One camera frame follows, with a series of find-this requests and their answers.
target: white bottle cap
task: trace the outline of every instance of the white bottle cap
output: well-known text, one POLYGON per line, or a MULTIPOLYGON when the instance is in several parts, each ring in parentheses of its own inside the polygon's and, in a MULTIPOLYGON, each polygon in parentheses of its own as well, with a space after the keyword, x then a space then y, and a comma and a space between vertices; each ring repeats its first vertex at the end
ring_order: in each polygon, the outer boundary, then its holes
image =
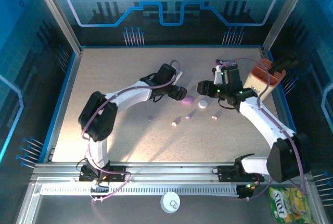
POLYGON ((168 192, 161 198, 161 207, 168 214, 176 212, 180 204, 181 199, 175 192, 168 192))
POLYGON ((199 108, 207 108, 208 102, 205 100, 201 100, 201 101, 199 101, 198 106, 199 106, 199 108))

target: yellow snack package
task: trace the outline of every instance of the yellow snack package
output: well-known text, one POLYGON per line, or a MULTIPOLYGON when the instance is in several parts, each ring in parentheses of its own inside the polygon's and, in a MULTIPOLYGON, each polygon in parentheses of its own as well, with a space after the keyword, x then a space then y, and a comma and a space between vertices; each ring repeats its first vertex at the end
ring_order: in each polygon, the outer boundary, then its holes
POLYGON ((271 200, 271 212, 277 222, 316 224, 308 199, 298 189, 271 187, 268 194, 271 200))

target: purple eraser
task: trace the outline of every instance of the purple eraser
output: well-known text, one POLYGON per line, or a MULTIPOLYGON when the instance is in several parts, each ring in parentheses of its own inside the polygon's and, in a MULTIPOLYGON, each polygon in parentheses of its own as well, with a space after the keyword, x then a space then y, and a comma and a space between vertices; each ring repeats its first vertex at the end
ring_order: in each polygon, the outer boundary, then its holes
POLYGON ((182 99, 182 102, 184 104, 191 104, 194 101, 194 98, 190 95, 186 95, 184 99, 182 99))

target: beige table surface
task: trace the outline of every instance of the beige table surface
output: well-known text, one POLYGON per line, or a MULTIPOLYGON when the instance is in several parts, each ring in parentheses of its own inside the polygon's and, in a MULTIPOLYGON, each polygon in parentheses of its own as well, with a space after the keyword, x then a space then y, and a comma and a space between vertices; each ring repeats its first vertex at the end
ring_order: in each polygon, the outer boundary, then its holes
MULTIPOLYGON (((250 48, 85 49, 52 161, 79 161, 85 156, 87 142, 80 137, 78 117, 94 91, 109 93, 126 88, 173 59, 179 60, 184 72, 177 85, 188 89, 194 103, 184 105, 165 96, 157 103, 142 102, 120 112, 108 139, 109 159, 222 162, 249 153, 267 155, 268 144, 248 119, 196 92, 199 81, 213 80, 215 59, 237 57, 259 60, 260 54, 250 48), (198 107, 201 99, 208 101, 206 109, 198 107), (172 127, 175 119, 178 126, 172 127)), ((238 66, 244 83, 254 63, 242 60, 238 66)), ((264 104, 277 115, 271 95, 264 104)))

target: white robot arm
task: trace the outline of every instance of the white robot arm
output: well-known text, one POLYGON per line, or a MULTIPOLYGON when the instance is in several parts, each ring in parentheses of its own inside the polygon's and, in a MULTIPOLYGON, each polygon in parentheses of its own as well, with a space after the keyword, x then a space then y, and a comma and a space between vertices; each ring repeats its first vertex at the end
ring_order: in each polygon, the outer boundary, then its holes
POLYGON ((257 94, 250 88, 244 89, 239 77, 237 64, 213 69, 214 81, 201 81, 197 85, 200 95, 227 100, 239 113, 248 118, 260 131, 270 146, 268 157, 248 154, 235 160, 234 170, 237 176, 257 173, 269 175, 276 182, 283 182, 300 175, 294 150, 286 134, 295 142, 300 154, 304 172, 309 172, 310 144, 304 134, 296 134, 280 122, 258 100, 257 94))
POLYGON ((106 95, 94 92, 90 96, 79 116, 79 123, 82 130, 88 125, 85 133, 89 135, 91 141, 87 159, 89 168, 95 177, 100 180, 104 177, 105 174, 99 170, 100 168, 108 170, 107 137, 112 132, 116 115, 139 102, 150 99, 155 102, 155 98, 159 96, 168 95, 176 101, 182 100, 187 94, 187 90, 175 85, 181 75, 181 71, 177 72, 171 65, 163 64, 157 73, 141 78, 124 90, 106 95), (109 102, 94 118, 93 114, 107 101, 109 102))

